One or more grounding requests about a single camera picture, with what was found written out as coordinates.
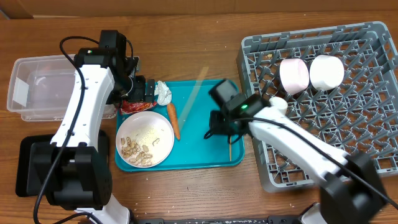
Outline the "pink bowl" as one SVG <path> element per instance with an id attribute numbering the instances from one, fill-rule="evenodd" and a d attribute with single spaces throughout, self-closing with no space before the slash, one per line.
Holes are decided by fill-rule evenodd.
<path id="1" fill-rule="evenodd" d="M 281 61 L 279 76 L 284 90 L 290 95 L 306 90 L 310 82 L 307 65 L 299 58 Z"/>

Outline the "red snack wrapper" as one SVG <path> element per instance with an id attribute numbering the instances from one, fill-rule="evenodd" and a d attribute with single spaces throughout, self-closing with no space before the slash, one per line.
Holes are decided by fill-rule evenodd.
<path id="1" fill-rule="evenodd" d="M 121 114 L 134 114 L 149 110 L 157 105 L 156 102 L 128 102 L 123 101 L 119 109 Z"/>

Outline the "white bowl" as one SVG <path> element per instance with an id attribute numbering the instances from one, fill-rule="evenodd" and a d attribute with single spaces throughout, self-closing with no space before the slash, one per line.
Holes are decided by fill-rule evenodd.
<path id="1" fill-rule="evenodd" d="M 345 69 L 338 57 L 319 55 L 310 66 L 310 81 L 317 90 L 331 90 L 338 87 L 344 78 Z"/>

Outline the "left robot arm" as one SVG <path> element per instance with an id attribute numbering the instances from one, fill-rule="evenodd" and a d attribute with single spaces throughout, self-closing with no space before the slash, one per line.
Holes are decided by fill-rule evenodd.
<path id="1" fill-rule="evenodd" d="M 30 161 L 40 180 L 34 222 L 45 197 L 74 211 L 62 222 L 86 216 L 94 223 L 133 223 L 131 210 L 112 194 L 107 157 L 98 150 L 100 124 L 106 105 L 134 100 L 135 92 L 147 101 L 154 82 L 134 76 L 139 57 L 127 57 L 124 48 L 83 48 L 68 60 L 75 67 L 75 84 L 65 117 L 50 142 L 32 145 Z"/>

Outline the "wooden chopstick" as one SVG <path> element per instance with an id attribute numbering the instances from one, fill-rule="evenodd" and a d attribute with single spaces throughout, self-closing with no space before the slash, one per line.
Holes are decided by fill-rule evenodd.
<path id="1" fill-rule="evenodd" d="M 228 136 L 229 161 L 232 161 L 232 136 Z"/>
<path id="2" fill-rule="evenodd" d="M 191 92 L 190 96 L 188 97 L 188 100 L 180 114 L 180 117 L 178 118 L 178 123 L 182 126 L 186 122 L 189 112 L 194 104 L 195 98 L 197 97 L 197 94 L 201 88 L 201 84 L 203 83 L 203 81 L 208 73 L 208 69 L 209 69 L 209 67 L 202 68 L 201 72 L 199 73 L 199 76 L 197 77 L 197 79 L 195 81 L 192 92 Z"/>

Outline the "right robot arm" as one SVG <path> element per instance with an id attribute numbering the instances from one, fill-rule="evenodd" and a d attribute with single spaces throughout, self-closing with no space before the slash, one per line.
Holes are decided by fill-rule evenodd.
<path id="1" fill-rule="evenodd" d="M 211 112 L 205 138 L 250 134 L 276 147 L 319 186 L 320 202 L 303 212 L 299 223 L 368 223 L 391 202 L 367 154 L 348 154 L 325 143 L 259 95 L 212 93 L 211 97 L 220 110 Z"/>

